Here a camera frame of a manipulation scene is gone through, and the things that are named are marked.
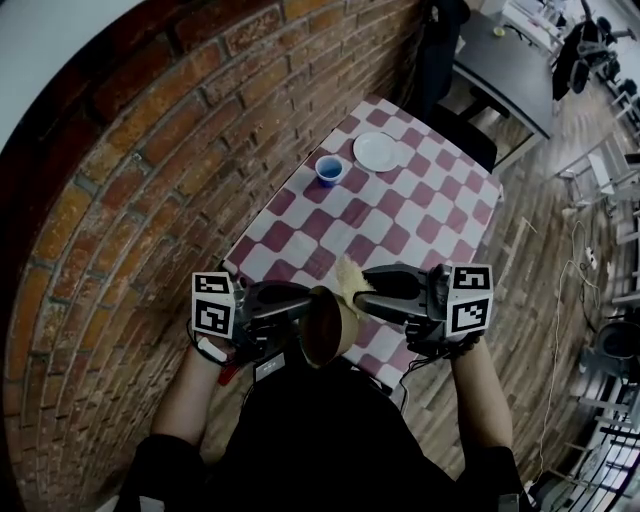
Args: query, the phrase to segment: desk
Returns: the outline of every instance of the desk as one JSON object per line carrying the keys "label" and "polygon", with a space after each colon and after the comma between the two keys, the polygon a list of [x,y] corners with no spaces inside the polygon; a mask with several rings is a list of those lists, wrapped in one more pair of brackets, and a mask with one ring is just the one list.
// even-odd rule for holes
{"label": "desk", "polygon": [[532,18],[509,3],[504,6],[501,15],[505,22],[517,28],[531,39],[536,46],[546,50],[548,53],[553,53],[559,38],[557,36],[557,30],[554,30],[555,35],[553,35],[553,32],[550,33],[551,28],[547,20],[541,17],[540,19]]}
{"label": "desk", "polygon": [[503,105],[531,134],[500,159],[494,174],[503,172],[553,127],[553,87],[547,59],[508,32],[493,34],[496,23],[477,11],[462,25],[465,45],[454,58],[453,69]]}
{"label": "desk", "polygon": [[[397,141],[399,165],[372,173],[355,163],[355,138]],[[323,188],[314,166],[333,154],[347,173]],[[337,292],[334,264],[348,254],[362,268],[406,263],[430,269],[472,260],[501,194],[498,180],[428,126],[370,96],[293,173],[226,256],[223,266],[252,282],[281,279]],[[400,326],[369,319],[345,357],[391,389],[416,354]]]}

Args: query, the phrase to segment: black table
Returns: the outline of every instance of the black table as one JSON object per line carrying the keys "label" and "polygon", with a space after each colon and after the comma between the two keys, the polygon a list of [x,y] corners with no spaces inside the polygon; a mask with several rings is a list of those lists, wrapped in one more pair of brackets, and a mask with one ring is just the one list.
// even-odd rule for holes
{"label": "black table", "polygon": [[465,41],[453,69],[482,89],[531,132],[494,167],[499,174],[542,139],[550,139],[553,126],[551,67],[547,59],[511,31],[493,33],[495,21],[478,11],[462,25]]}

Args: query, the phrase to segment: sleeve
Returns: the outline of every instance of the sleeve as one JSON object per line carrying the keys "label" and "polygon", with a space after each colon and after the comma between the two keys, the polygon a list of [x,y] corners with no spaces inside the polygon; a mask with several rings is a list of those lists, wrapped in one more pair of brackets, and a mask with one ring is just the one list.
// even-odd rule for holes
{"label": "sleeve", "polygon": [[199,509],[204,479],[198,448],[177,437],[152,435],[136,450],[115,512]]}
{"label": "sleeve", "polygon": [[513,453],[506,447],[482,448],[465,454],[466,468],[456,482],[459,494],[473,499],[477,510],[497,510],[498,499],[519,495],[519,510],[529,512],[529,498],[522,487]]}

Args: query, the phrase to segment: person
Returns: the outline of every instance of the person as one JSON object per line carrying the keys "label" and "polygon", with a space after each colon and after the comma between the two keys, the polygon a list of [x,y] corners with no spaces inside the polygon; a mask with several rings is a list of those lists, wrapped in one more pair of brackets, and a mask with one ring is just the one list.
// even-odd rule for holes
{"label": "person", "polygon": [[[229,353],[224,340],[215,344]],[[484,338],[451,366],[466,465],[455,482],[424,457],[374,381],[340,359],[318,370],[287,364],[256,383],[224,456],[206,468],[199,443],[220,367],[192,345],[137,448],[116,512],[336,500],[497,510],[501,496],[518,496],[520,510],[530,510],[511,452],[511,414]]]}

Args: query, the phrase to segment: table leg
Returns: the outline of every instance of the table leg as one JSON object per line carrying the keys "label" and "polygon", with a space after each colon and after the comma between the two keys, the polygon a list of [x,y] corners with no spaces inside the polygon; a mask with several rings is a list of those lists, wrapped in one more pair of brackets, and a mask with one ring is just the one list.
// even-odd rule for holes
{"label": "table leg", "polygon": [[496,163],[493,167],[493,175],[500,176],[507,167],[510,167],[516,161],[520,160],[527,151],[533,148],[542,139],[543,137],[539,133],[531,133],[517,147],[515,147],[511,153],[502,157],[502,159]]}

